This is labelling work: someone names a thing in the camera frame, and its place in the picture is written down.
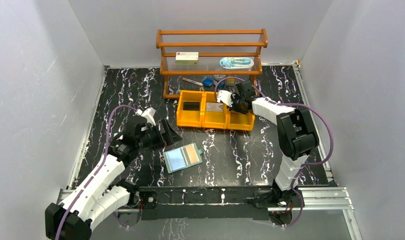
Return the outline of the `green card holder wallet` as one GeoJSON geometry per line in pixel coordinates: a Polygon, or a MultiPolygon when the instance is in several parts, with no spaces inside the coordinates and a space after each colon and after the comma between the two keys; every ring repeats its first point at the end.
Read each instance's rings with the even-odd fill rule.
{"type": "MultiPolygon", "coordinates": [[[[180,170],[183,170],[183,169],[186,169],[186,168],[190,168],[190,167],[195,166],[195,165],[198,165],[198,164],[193,164],[193,165],[185,166],[184,157],[183,157],[183,154],[182,154],[182,151],[181,151],[182,147],[183,146],[181,146],[179,148],[172,149],[172,150],[165,151],[163,153],[163,159],[164,159],[164,162],[166,164],[167,172],[169,174],[180,171],[180,170]]],[[[201,159],[199,164],[201,164],[203,162],[203,160],[202,160],[203,150],[198,149],[198,152],[200,154],[200,159],[201,159]]]]}

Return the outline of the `orange three-compartment bin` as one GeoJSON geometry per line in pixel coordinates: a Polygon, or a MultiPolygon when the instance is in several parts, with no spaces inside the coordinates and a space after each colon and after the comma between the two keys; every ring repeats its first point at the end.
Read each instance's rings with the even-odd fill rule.
{"type": "Polygon", "coordinates": [[[230,111],[223,104],[223,112],[206,111],[206,103],[218,103],[212,91],[182,90],[176,111],[176,125],[179,127],[222,129],[234,131],[252,131],[255,116],[230,111]],[[200,111],[184,111],[184,102],[199,102],[200,111]]]}

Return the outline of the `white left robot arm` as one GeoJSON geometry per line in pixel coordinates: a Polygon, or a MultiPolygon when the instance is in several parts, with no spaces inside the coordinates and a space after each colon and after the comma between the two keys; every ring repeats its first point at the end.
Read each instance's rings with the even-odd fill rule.
{"type": "Polygon", "coordinates": [[[45,235],[50,240],[88,240],[95,228],[122,207],[142,208],[139,187],[126,179],[114,180],[141,150],[158,150],[182,140],[166,119],[156,126],[134,116],[108,142],[105,153],[86,179],[60,203],[45,210],[45,235]]]}

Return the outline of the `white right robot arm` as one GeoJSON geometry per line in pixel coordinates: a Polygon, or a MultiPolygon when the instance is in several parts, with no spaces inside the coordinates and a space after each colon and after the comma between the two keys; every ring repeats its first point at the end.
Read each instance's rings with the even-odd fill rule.
{"type": "Polygon", "coordinates": [[[296,192],[298,175],[308,156],[319,145],[312,109],[305,104],[279,103],[262,93],[257,94],[249,81],[237,83],[234,92],[220,90],[217,102],[231,111],[252,113],[276,125],[282,162],[273,188],[279,196],[296,192]]]}

